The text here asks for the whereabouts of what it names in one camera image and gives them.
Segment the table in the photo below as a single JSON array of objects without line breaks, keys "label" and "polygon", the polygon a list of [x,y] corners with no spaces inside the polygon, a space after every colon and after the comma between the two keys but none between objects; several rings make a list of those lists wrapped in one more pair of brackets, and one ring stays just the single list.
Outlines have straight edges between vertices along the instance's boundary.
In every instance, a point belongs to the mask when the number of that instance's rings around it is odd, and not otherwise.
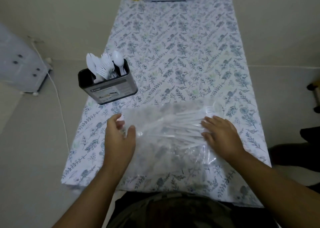
[{"label": "table", "polygon": [[[128,61],[138,93],[98,105],[88,98],[61,182],[85,187],[104,157],[107,119],[124,108],[214,98],[237,128],[245,149],[270,165],[231,0],[121,0],[105,51]],[[262,206],[227,163],[156,177],[122,179],[126,191],[187,191],[215,200]]]}]

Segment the power cord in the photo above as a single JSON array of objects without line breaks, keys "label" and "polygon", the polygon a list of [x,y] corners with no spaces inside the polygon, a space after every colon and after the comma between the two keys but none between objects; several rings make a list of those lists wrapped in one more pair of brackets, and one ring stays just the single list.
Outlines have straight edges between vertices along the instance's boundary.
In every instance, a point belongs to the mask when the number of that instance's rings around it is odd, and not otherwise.
[{"label": "power cord", "polygon": [[44,61],[42,60],[42,57],[41,57],[40,53],[38,52],[38,49],[37,49],[37,47],[35,46],[34,43],[36,43],[36,41],[35,41],[35,39],[32,38],[32,39],[31,39],[31,44],[32,44],[33,48],[35,49],[35,51],[38,53],[38,56],[39,56],[39,58],[41,59],[44,68],[47,70],[48,77],[50,78],[52,84],[54,85],[54,89],[56,90],[56,93],[57,93],[57,98],[58,98],[58,102],[59,102],[59,106],[60,106],[60,113],[61,113],[61,117],[62,117],[64,132],[65,132],[65,134],[66,134],[66,143],[67,143],[68,155],[69,155],[69,153],[70,153],[70,148],[69,148],[69,144],[68,144],[68,134],[66,133],[66,123],[65,123],[64,118],[63,118],[62,107],[61,107],[61,102],[60,102],[58,90],[57,90],[56,85],[54,84],[54,81],[52,80],[52,78],[51,78],[51,76],[50,76],[50,74],[49,74],[49,69],[47,68],[47,66],[45,65]]}]

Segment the plastic bag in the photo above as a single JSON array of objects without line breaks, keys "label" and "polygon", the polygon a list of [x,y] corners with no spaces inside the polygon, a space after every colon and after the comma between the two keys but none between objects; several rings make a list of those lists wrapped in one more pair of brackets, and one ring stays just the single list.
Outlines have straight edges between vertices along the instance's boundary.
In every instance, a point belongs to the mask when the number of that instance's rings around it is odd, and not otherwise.
[{"label": "plastic bag", "polygon": [[216,162],[200,122],[222,117],[222,107],[211,99],[125,109],[126,131],[136,127],[136,149],[125,176],[156,175]]}]

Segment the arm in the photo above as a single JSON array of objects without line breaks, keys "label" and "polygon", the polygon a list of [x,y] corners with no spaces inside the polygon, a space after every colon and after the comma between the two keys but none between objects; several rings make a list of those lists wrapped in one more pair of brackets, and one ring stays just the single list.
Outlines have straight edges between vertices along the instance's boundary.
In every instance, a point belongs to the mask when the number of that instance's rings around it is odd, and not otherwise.
[{"label": "arm", "polygon": [[202,125],[208,144],[247,182],[261,203],[282,227],[319,227],[320,195],[307,187],[282,177],[243,148],[231,122],[214,116]]},{"label": "arm", "polygon": [[127,137],[124,138],[119,131],[124,121],[117,121],[120,116],[121,114],[116,114],[107,121],[105,158],[101,169],[53,228],[102,226],[116,186],[126,171],[135,148],[135,128],[130,126]]}]

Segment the forearm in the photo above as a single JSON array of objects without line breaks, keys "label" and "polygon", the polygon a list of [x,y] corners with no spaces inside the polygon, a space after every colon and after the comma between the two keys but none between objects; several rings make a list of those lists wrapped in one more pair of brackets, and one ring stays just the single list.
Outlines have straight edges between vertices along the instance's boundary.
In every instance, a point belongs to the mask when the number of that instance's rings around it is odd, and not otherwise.
[{"label": "forearm", "polygon": [[79,198],[53,228],[101,227],[120,178],[114,170],[102,166]]},{"label": "forearm", "polygon": [[245,152],[229,161],[282,227],[319,227],[320,195]]}]

